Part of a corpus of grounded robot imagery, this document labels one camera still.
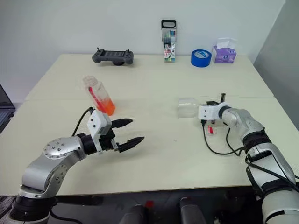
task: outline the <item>game controller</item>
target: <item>game controller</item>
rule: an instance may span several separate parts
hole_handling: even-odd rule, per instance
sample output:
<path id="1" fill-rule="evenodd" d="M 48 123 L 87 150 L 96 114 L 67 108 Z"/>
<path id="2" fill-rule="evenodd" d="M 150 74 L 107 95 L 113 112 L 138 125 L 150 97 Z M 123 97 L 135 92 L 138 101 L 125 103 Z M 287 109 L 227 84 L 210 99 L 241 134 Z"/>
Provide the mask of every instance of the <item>game controller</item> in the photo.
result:
<path id="1" fill-rule="evenodd" d="M 100 63 L 101 61 L 112 61 L 114 65 L 132 64 L 134 59 L 134 54 L 129 49 L 126 51 L 114 51 L 114 50 L 104 50 L 99 49 L 93 55 L 93 61 L 95 63 Z"/>

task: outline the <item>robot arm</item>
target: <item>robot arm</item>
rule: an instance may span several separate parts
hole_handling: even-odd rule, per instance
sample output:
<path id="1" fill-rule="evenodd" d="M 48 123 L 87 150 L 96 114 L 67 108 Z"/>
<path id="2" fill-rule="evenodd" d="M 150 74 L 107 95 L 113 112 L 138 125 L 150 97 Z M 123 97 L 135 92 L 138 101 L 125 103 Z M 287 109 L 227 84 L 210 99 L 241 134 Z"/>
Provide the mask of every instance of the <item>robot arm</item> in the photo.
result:
<path id="1" fill-rule="evenodd" d="M 124 152 L 139 144 L 144 137 L 127 143 L 114 141 L 112 128 L 131 123 L 132 119 L 111 121 L 107 114 L 93 110 L 87 122 L 90 135 L 83 133 L 69 138 L 58 138 L 49 142 L 42 154 L 25 170 L 19 195 L 8 216 L 8 223 L 45 224 L 50 209 L 57 203 L 55 196 L 68 170 L 87 155 L 114 150 Z"/>
<path id="2" fill-rule="evenodd" d="M 263 125 L 248 111 L 231 108 L 224 102 L 201 106 L 199 118 L 221 119 L 238 133 L 247 154 L 248 178 L 255 192 L 263 197 L 264 223 L 299 223 L 299 193 L 294 172 L 272 144 Z"/>

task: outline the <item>table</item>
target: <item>table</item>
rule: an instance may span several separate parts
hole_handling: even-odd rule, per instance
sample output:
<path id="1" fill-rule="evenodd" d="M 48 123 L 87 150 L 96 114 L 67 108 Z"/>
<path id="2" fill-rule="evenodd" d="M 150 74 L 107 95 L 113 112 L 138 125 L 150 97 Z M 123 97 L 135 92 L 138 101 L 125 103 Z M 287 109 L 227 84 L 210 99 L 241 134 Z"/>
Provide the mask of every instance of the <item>table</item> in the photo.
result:
<path id="1" fill-rule="evenodd" d="M 219 96 L 273 97 L 250 60 L 238 55 L 233 64 L 197 68 L 190 56 L 165 63 L 162 56 L 134 56 L 131 66 L 96 64 L 92 55 L 61 55 L 26 100 L 87 99 L 82 78 L 95 76 L 112 99 Z"/>
<path id="2" fill-rule="evenodd" d="M 211 97 L 196 97 L 205 102 Z M 299 175 L 299 133 L 275 98 L 227 96 L 235 108 L 246 108 L 265 127 L 296 175 Z M 73 166 L 65 177 L 59 195 L 100 194 L 163 189 L 192 189 L 250 185 L 244 154 L 219 156 L 205 146 L 197 119 L 178 119 L 178 98 L 116 99 L 111 119 L 133 118 L 134 122 L 116 129 L 122 143 L 145 136 L 137 147 L 124 153 L 108 151 L 93 154 Z M 26 101 L 0 135 L 0 195 L 16 195 L 26 166 L 37 158 L 47 142 L 70 136 L 89 99 Z M 86 119 L 78 133 L 87 132 Z M 228 152 L 227 127 L 216 127 L 209 136 L 211 147 Z M 241 145 L 236 133 L 229 137 L 234 148 Z"/>

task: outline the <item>purple tissue box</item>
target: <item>purple tissue box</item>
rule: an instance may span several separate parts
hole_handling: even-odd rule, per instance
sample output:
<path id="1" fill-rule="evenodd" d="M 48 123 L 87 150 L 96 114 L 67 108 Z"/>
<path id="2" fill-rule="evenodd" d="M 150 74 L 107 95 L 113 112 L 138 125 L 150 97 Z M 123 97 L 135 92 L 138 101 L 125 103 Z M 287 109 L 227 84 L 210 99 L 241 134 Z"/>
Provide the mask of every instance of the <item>purple tissue box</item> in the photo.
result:
<path id="1" fill-rule="evenodd" d="M 214 63 L 233 63 L 237 52 L 232 48 L 220 48 L 216 49 L 216 46 L 213 46 L 212 50 L 212 61 Z"/>

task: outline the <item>plastic bottle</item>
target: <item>plastic bottle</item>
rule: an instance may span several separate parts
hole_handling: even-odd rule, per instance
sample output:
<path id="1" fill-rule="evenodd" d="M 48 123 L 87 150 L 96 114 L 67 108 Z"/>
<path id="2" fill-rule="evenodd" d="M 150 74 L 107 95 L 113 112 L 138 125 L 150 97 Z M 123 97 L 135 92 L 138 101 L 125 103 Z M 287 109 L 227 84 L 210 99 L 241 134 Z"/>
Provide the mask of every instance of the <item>plastic bottle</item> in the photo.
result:
<path id="1" fill-rule="evenodd" d="M 97 109 L 111 116 L 115 110 L 115 106 L 105 90 L 103 83 L 99 82 L 94 76 L 83 78 L 83 82 Z"/>

